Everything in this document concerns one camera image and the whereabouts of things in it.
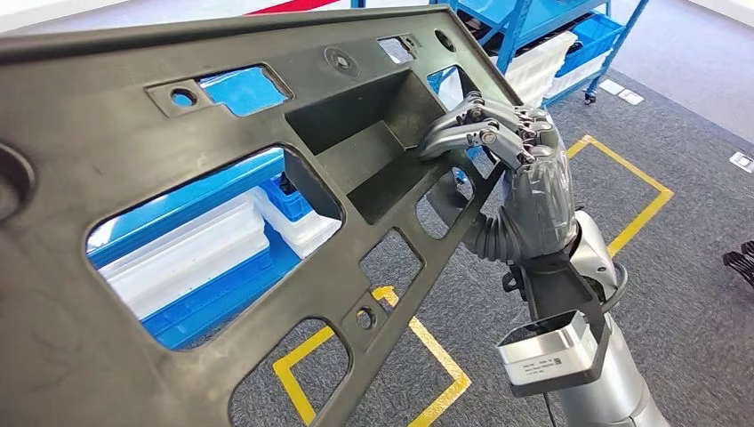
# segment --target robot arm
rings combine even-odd
[[[503,287],[521,293],[533,321],[498,344],[513,394],[557,391],[569,425],[668,426],[607,313],[627,272],[610,259],[597,224],[574,209],[568,158],[548,113],[470,93],[430,127],[418,156],[477,146],[507,166],[509,185],[497,216],[480,213],[463,241],[480,258],[508,263]],[[448,225],[468,202],[451,173],[428,200]]]

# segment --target screw hole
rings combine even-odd
[[[34,182],[29,162],[15,150],[0,144],[0,222],[28,202]]]
[[[197,104],[197,96],[188,89],[178,88],[170,92],[172,103],[179,107],[191,107]]]
[[[455,46],[453,45],[453,42],[450,41],[450,38],[448,38],[448,36],[446,36],[444,32],[436,29],[435,37],[437,37],[437,40],[440,41],[440,44],[443,45],[445,49],[450,52],[455,52]]]
[[[369,307],[362,307],[356,313],[356,322],[363,329],[372,329],[374,326],[374,312]]]

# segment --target gray carpet floor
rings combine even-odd
[[[631,288],[614,316],[672,425],[751,425],[754,289],[720,261],[754,238],[754,176],[727,160],[750,145],[623,75],[611,77],[646,101],[632,107],[601,93],[598,104],[586,107],[580,94],[572,95],[552,109],[566,145],[590,134],[675,192],[616,255],[630,269]],[[576,197],[608,242],[657,195],[593,147],[574,157],[572,169]],[[440,227],[427,209],[419,206],[422,220]],[[375,286],[394,285],[400,294],[417,265],[401,238],[391,235],[362,267]],[[494,349],[528,319],[518,296],[502,291],[503,273],[500,263],[482,262],[460,247],[417,314],[471,380],[433,425],[549,425],[541,397],[510,395]],[[271,363],[321,326],[299,326],[239,385],[229,407],[236,426],[301,424]],[[346,357],[331,338],[292,368],[315,410],[345,372]],[[349,425],[407,425],[452,381],[406,331]],[[557,402],[555,411],[565,425]]]
[[[614,17],[625,22],[637,3],[613,0]],[[754,28],[688,0],[652,0],[613,68],[754,141]]]

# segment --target red object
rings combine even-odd
[[[256,15],[259,13],[280,13],[280,12],[302,12],[316,9],[317,7],[326,6],[337,2],[338,0],[291,0],[274,6],[259,9],[259,11],[248,12],[247,15]]]

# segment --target black plastic panel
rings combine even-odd
[[[378,40],[405,34],[416,59],[395,64]],[[237,117],[195,87],[197,77],[253,64],[269,67],[291,99]],[[329,324],[350,357],[312,425],[344,424],[501,175],[499,165],[487,180],[469,175],[475,197],[443,239],[422,230],[421,195],[453,165],[475,171],[463,153],[423,164],[411,150],[443,111],[423,77],[454,64],[485,97],[518,102],[445,7],[5,40],[0,189],[16,197],[0,206],[0,424],[229,425],[236,385],[305,318]],[[196,91],[194,106],[167,108],[175,87]],[[342,229],[213,341],[166,350],[92,270],[85,237],[272,144],[297,154],[286,169],[316,177],[291,174],[307,199],[333,196],[337,206],[315,207],[342,211]],[[388,317],[358,263],[393,229],[424,268]],[[370,329],[356,322],[364,307]]]

